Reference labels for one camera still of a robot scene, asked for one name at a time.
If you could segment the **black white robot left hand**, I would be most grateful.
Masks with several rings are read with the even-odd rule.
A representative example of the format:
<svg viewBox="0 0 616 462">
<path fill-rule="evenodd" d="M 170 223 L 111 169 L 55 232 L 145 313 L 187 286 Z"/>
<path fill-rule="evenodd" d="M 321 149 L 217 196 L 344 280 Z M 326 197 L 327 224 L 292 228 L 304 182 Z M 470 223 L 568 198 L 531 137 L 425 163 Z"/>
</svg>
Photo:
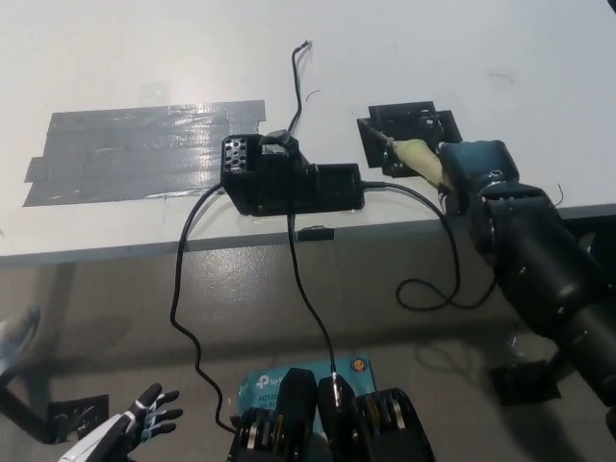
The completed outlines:
<svg viewBox="0 0 616 462">
<path fill-rule="evenodd" d="M 124 412 L 128 418 L 124 437 L 131 449 L 176 428 L 174 421 L 183 415 L 183 410 L 166 408 L 166 405 L 179 396 L 179 391 L 165 392 L 160 383 L 154 383 L 135 399 Z"/>
</svg>

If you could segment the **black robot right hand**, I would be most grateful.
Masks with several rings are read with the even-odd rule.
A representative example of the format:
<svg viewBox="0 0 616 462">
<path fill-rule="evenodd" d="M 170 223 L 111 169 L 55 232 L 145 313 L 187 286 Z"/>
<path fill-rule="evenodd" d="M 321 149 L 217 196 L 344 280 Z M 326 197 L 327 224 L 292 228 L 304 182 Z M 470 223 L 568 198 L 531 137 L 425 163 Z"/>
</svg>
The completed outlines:
<svg viewBox="0 0 616 462">
<path fill-rule="evenodd" d="M 447 211 L 464 216 L 471 198 L 488 185 L 518 182 L 520 173 L 502 141 L 462 141 L 445 143 L 438 158 L 449 179 L 450 195 Z"/>
</svg>

